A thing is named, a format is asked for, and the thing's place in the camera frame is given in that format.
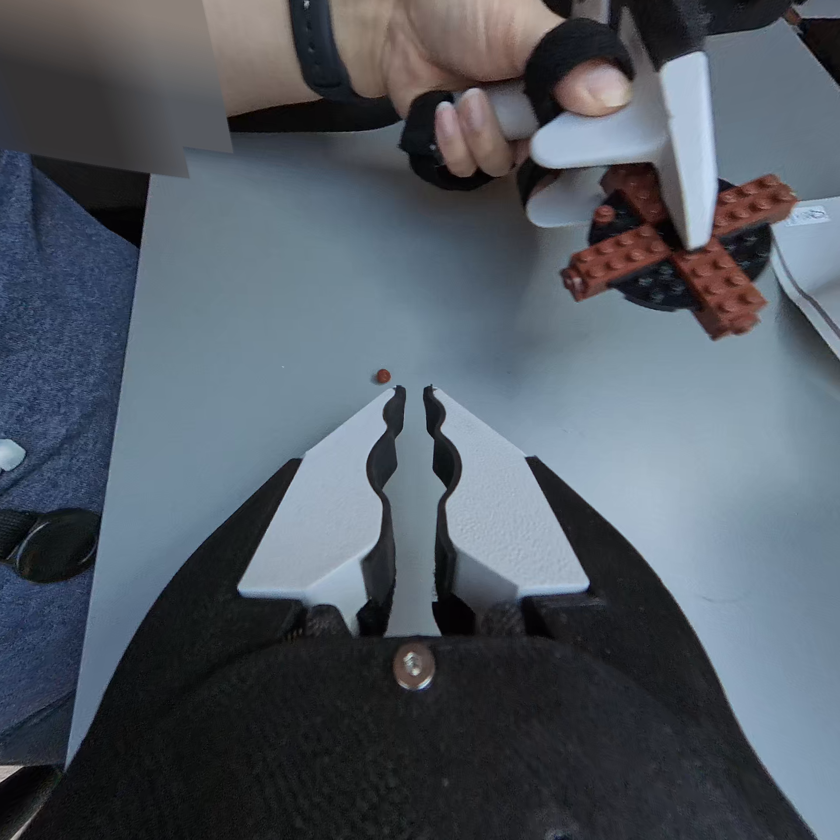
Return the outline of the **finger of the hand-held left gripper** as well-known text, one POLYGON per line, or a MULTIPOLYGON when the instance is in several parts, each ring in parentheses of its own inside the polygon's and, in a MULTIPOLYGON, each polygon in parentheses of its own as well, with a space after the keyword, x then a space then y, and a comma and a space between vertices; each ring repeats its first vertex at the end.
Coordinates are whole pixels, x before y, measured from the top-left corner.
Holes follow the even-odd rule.
POLYGON ((704 247, 718 200, 709 62, 696 51, 665 63, 658 73, 665 145, 656 164, 668 215, 686 250, 704 247))

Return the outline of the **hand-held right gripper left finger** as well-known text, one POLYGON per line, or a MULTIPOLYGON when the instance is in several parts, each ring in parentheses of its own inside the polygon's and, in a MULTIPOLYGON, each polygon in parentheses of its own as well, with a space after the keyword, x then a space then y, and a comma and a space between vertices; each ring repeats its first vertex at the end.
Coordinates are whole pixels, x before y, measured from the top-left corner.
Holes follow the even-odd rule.
POLYGON ((384 493, 406 389, 379 394, 307 451, 238 583, 252 599, 333 606, 352 634, 383 634, 396 548, 384 493))

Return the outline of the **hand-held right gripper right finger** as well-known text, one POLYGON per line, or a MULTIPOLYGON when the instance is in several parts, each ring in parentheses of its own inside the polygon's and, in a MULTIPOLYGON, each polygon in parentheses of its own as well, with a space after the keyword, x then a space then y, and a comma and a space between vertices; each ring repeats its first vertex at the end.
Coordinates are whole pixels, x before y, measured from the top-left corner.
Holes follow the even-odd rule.
POLYGON ((528 457, 432 385, 423 391, 437 504, 434 619, 441 631, 474 631, 498 604, 578 595, 590 579, 528 457))

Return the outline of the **brown cross brick model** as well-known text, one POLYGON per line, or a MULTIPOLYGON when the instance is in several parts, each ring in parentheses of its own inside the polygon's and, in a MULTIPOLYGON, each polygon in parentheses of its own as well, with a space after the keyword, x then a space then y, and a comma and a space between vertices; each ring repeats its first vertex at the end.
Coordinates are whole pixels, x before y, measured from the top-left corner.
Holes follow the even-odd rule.
POLYGON ((650 163, 614 165, 601 180, 613 224, 589 232, 589 246, 560 272, 576 301, 609 289, 640 307, 692 312, 713 340, 748 333, 766 305, 754 281, 770 259, 771 225, 796 202, 775 174, 740 185, 719 180, 711 239, 684 249, 650 163))

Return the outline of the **grey desk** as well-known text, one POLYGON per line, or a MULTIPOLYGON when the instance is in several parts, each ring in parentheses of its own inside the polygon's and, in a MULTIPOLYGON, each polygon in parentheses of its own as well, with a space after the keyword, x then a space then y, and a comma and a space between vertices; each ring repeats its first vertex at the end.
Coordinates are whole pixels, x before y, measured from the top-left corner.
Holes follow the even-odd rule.
POLYGON ((150 182, 71 757, 134 630, 277 468, 407 390, 391 632, 432 634, 435 385, 536 455, 673 592, 780 782, 838 771, 838 360, 771 269, 711 341, 615 293, 576 303, 575 230, 515 185, 420 182, 399 129, 238 135, 150 182))

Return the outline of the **person's left hand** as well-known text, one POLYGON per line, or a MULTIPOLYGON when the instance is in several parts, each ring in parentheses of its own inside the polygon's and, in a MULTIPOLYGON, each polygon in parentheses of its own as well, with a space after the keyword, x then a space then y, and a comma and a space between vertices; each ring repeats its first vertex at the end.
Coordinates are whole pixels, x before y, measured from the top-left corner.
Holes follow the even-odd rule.
POLYGON ((459 177, 507 175, 526 152, 505 139, 480 86, 522 77, 540 40, 563 21, 538 1, 394 2, 382 59, 388 98, 405 118, 424 93, 463 91, 435 110, 444 164, 459 177))

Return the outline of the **grey instruction booklet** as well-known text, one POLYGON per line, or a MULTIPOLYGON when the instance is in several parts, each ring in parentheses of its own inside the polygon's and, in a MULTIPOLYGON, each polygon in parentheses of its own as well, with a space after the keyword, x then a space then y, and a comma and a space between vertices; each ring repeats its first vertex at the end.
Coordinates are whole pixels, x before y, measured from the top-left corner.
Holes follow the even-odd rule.
POLYGON ((839 356, 839 197, 798 202, 771 231, 782 290, 839 356))

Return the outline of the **black round badge reel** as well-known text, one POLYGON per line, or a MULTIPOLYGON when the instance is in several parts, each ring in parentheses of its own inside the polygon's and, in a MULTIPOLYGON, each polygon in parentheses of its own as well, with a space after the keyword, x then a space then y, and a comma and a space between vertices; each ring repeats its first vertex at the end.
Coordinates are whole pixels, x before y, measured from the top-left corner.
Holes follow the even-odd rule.
POLYGON ((92 567, 101 517, 63 508, 49 512, 1 510, 1 562, 24 580, 65 581, 92 567))

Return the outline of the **person's blue clothing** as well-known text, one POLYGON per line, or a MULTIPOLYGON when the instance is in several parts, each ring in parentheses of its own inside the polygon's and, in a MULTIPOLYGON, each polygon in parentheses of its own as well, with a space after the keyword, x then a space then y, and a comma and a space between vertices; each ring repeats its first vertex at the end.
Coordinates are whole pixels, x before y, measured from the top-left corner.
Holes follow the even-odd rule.
MULTIPOLYGON (((2 151, 1 510, 101 516, 139 255, 2 151)), ((39 584, 1 562, 2 764, 65 760, 93 565, 39 584)))

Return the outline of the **black wristband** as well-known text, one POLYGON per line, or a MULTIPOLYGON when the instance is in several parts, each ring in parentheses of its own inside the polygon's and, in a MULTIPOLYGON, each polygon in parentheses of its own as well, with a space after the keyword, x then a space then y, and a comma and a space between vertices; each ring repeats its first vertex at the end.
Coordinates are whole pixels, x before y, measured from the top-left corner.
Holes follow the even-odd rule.
POLYGON ((289 1, 288 9, 297 62, 309 89, 329 102, 361 102, 335 42, 329 1, 289 1))

